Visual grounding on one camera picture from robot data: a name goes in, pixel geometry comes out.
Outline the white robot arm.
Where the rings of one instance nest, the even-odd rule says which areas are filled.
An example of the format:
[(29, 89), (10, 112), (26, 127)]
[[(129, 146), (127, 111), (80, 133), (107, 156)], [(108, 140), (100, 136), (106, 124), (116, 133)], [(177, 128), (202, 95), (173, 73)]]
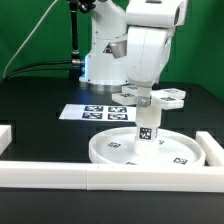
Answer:
[(136, 104), (149, 106), (175, 30), (185, 23), (188, 0), (129, 0), (126, 9), (112, 0), (95, 5), (91, 50), (79, 81), (101, 91), (134, 84)]

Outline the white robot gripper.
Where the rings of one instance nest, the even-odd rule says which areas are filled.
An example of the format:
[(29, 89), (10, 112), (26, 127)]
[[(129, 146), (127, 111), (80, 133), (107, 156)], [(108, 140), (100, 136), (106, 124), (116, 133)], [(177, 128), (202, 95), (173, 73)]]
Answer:
[(175, 29), (131, 26), (127, 36), (127, 77), (137, 88), (137, 105), (151, 104), (151, 89), (166, 66)]

